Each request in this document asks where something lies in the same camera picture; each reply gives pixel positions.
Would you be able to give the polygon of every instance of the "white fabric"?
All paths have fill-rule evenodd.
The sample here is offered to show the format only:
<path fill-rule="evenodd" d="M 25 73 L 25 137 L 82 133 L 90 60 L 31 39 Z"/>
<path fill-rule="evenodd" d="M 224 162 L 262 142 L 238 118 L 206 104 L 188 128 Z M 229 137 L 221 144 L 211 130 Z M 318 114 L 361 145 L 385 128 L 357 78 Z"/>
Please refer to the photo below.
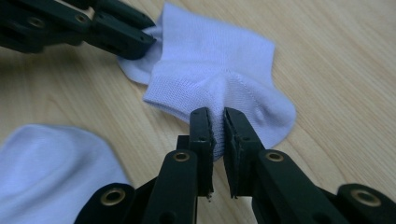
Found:
<path fill-rule="evenodd" d="M 215 160 L 224 151 L 224 106 L 244 112 L 267 148 L 290 132 L 296 113 L 273 84 L 271 41 L 169 3 L 157 26 L 145 32 L 157 43 L 141 60 L 120 59 L 120 67 L 131 80 L 148 84 L 145 102 L 186 122 L 192 110 L 208 107 Z"/>
<path fill-rule="evenodd" d="M 96 135 L 23 126 L 0 149 L 0 223 L 74 223 L 91 196 L 114 182 L 128 179 Z"/>

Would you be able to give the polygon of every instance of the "wooden table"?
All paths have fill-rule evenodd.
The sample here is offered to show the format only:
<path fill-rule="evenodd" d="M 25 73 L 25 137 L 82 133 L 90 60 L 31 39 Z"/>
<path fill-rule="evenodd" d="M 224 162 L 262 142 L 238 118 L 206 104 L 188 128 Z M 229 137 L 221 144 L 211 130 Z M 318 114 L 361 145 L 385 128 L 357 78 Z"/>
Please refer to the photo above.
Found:
<path fill-rule="evenodd" d="M 396 2 L 174 0 L 276 43 L 276 86 L 295 104 L 288 153 L 330 192 L 362 183 L 396 200 Z M 156 19 L 163 1 L 130 0 Z M 0 140 L 26 123 L 75 125 L 112 146 L 135 187 L 156 176 L 184 122 L 142 102 L 146 86 L 89 45 L 26 55 L 0 49 Z M 249 199 L 231 200 L 222 160 L 198 223 L 254 223 Z"/>

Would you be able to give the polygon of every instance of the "wood grain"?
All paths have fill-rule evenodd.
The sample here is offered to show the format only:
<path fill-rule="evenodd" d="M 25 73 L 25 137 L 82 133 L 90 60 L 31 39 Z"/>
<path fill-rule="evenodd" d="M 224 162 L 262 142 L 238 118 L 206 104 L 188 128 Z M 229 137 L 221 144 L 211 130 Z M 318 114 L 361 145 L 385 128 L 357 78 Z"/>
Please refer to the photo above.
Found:
<path fill-rule="evenodd" d="M 163 1 L 129 0 L 156 19 Z M 273 77 L 295 104 L 288 153 L 315 184 L 362 183 L 396 201 L 396 2 L 350 0 L 170 1 L 247 27 L 276 43 Z M 145 105 L 146 87 L 116 58 L 88 45 L 37 55 L 0 49 L 0 141 L 26 123 L 76 125 L 117 153 L 136 187 L 156 176 L 188 125 Z M 255 223 L 249 199 L 229 198 L 222 161 L 198 223 Z"/>

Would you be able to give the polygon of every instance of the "table surface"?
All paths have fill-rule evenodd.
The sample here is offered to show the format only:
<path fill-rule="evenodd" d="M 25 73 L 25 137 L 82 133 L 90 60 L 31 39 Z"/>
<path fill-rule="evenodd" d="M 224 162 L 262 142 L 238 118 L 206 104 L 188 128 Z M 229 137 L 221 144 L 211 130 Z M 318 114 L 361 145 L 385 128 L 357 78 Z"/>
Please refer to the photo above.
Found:
<path fill-rule="evenodd" d="M 275 149 L 318 186 L 362 183 L 396 201 L 396 1 L 174 0 L 276 43 L 273 77 L 297 120 Z M 152 19 L 163 1 L 130 0 Z M 155 177 L 189 126 L 141 98 L 116 57 L 89 45 L 37 55 L 0 48 L 0 141 L 26 123 L 75 125 L 112 146 L 135 187 Z M 250 200 L 231 200 L 222 160 L 198 223 L 255 223 Z"/>

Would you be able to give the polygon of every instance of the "white sock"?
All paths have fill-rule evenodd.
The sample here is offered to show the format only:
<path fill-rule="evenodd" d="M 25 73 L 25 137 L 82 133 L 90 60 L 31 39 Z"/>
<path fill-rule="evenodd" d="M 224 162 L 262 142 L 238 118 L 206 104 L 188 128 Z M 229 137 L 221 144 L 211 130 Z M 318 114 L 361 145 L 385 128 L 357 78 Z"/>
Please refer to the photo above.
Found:
<path fill-rule="evenodd" d="M 159 41 L 141 60 L 120 59 L 121 68 L 131 80 L 148 84 L 145 102 L 186 122 L 192 110 L 208 107 L 215 160 L 224 151 L 225 106 L 244 112 L 267 148 L 290 132 L 296 112 L 273 84 L 271 41 L 169 3 L 157 27 L 146 32 Z"/>
<path fill-rule="evenodd" d="M 114 182 L 128 179 L 98 136 L 23 126 L 0 149 L 0 223 L 74 223 L 91 196 Z"/>

